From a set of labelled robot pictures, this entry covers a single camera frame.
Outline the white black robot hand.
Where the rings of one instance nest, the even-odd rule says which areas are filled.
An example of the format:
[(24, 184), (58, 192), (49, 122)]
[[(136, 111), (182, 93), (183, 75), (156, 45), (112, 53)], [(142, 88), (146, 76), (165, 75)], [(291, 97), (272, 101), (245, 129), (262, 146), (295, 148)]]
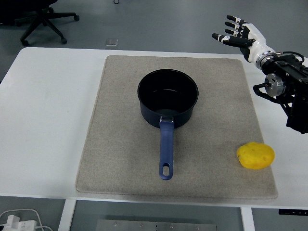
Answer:
[(226, 34), (213, 33), (213, 39), (224, 45), (239, 48), (250, 63), (256, 63), (263, 54), (276, 53), (267, 45), (265, 37), (252, 23), (231, 15), (228, 15), (227, 19), (225, 25), (229, 28), (225, 29)]

